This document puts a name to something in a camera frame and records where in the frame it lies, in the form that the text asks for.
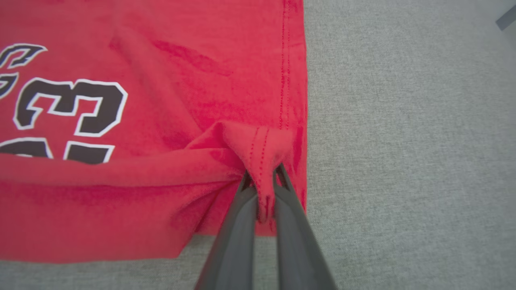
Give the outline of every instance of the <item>red t-shirt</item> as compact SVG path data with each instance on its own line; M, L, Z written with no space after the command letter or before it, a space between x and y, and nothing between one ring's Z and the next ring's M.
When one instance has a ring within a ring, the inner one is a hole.
M301 0L14 1L0 10L0 259L176 257L249 170L306 201Z

